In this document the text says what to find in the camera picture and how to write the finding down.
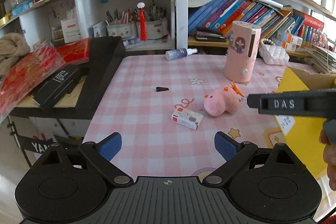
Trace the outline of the person's right hand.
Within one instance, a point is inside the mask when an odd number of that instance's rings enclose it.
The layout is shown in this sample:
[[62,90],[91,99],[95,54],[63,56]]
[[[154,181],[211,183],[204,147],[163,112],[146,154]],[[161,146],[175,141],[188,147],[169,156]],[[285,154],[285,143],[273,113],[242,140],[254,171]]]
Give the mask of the person's right hand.
[[329,186],[332,190],[336,190],[336,146],[335,144],[329,143],[323,130],[320,132],[319,142],[325,145],[323,150],[323,160],[327,164]]

